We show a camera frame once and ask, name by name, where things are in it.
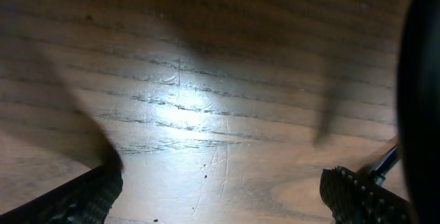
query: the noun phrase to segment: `textured black pad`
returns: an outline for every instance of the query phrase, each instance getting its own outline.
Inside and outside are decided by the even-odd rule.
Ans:
[[[2,214],[0,223],[103,224],[121,191],[121,171],[99,166]]]
[[[343,167],[322,172],[320,194],[339,223],[410,223],[409,202]]]

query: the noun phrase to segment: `wood grain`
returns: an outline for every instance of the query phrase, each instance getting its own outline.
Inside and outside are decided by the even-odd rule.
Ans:
[[[392,146],[408,2],[0,0],[0,212],[98,164],[102,127],[107,223],[330,223],[322,169]]]

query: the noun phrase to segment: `brown wood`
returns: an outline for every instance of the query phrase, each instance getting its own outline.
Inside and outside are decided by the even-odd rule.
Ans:
[[[98,165],[102,127],[108,223],[330,223],[322,169],[393,145],[408,2],[0,0],[0,212]]]

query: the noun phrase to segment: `wooden surface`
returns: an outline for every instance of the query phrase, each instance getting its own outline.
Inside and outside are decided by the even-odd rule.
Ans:
[[[330,223],[322,169],[391,146],[408,2],[0,0],[0,212],[97,165],[99,125],[108,223]]]

